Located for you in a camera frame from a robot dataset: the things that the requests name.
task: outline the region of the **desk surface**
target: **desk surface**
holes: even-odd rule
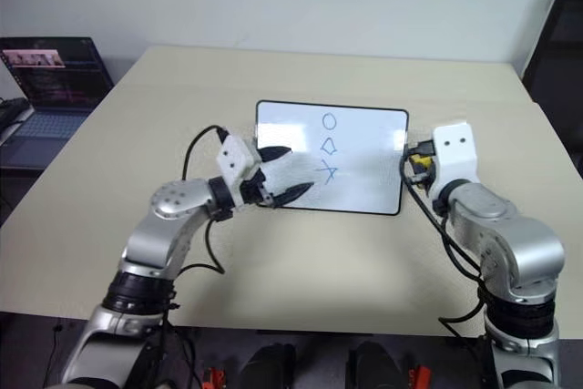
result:
[[[87,318],[125,242],[186,146],[221,123],[251,136],[260,99],[402,107],[412,141],[438,124],[474,128],[481,180],[551,226],[567,250],[557,318],[583,337],[583,182],[510,66],[155,47],[111,91],[0,230],[0,307]],[[191,175],[215,176],[214,139]],[[476,289],[410,197],[396,217],[248,208],[211,233],[225,276],[177,280],[179,324],[445,334],[437,316]],[[201,233],[188,261],[206,261]],[[483,332],[481,318],[465,334]]]

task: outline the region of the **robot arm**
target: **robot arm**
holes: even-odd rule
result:
[[[148,338],[164,323],[194,233],[208,220],[226,220],[245,204],[273,208],[298,199],[311,183],[274,196],[264,186],[261,163],[290,152],[256,150],[218,129],[220,177],[176,180],[151,197],[148,214],[128,239],[103,302],[96,307],[71,353],[63,384],[124,387]]]
[[[457,243],[479,260],[492,387],[557,387],[554,310],[565,261],[558,237],[480,184],[469,125],[437,128],[407,155],[416,173],[404,177],[407,188],[417,200],[412,183],[424,188],[434,212],[450,220]]]

